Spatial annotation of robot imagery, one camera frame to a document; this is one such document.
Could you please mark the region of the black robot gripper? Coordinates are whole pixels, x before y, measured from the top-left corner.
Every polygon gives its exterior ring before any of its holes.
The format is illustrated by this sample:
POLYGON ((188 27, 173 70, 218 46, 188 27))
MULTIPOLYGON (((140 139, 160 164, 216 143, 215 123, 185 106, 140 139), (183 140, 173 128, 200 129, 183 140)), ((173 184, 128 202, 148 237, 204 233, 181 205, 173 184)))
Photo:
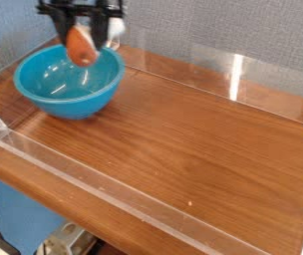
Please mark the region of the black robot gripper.
POLYGON ((91 16, 91 36, 97 50, 108 41, 109 18, 123 18, 125 15, 124 0, 95 0, 92 4, 77 3, 76 0, 38 0, 40 14, 52 15, 54 28, 62 44, 76 24, 74 16, 91 16))

